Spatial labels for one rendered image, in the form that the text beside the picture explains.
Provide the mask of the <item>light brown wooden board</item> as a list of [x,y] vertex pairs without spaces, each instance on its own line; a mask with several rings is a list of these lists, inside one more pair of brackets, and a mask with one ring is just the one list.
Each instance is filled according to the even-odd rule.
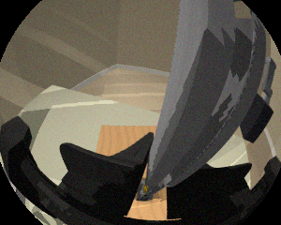
[[[100,127],[96,152],[104,155],[104,157],[110,157],[119,153],[119,151],[128,149],[132,143],[143,138],[148,132],[155,133],[156,127],[158,125],[108,125],[107,127]],[[132,205],[130,205],[128,217],[125,218],[168,220],[166,187],[153,194],[152,202],[138,202],[137,194]]]

